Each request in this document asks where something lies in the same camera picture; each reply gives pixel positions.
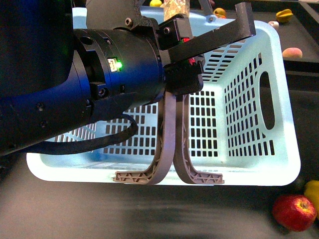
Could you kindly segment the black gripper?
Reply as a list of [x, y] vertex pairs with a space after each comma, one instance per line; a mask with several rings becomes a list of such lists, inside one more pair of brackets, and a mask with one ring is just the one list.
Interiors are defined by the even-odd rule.
[[193, 39], [188, 17], [185, 14], [171, 17], [159, 24], [157, 34], [159, 50], [165, 53], [161, 60], [166, 91], [181, 96], [202, 90], [203, 57], [189, 57], [186, 49], [173, 52], [174, 47]]

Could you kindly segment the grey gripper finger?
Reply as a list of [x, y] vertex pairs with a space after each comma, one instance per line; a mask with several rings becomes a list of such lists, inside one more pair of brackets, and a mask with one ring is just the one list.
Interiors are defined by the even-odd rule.
[[176, 97], [164, 93], [159, 102], [157, 146], [149, 167], [144, 171], [117, 171], [113, 181], [122, 184], [155, 185], [168, 174], [175, 152]]
[[179, 178], [186, 184], [220, 185], [223, 175], [198, 171], [189, 153], [189, 95], [176, 97], [175, 151], [173, 165]]

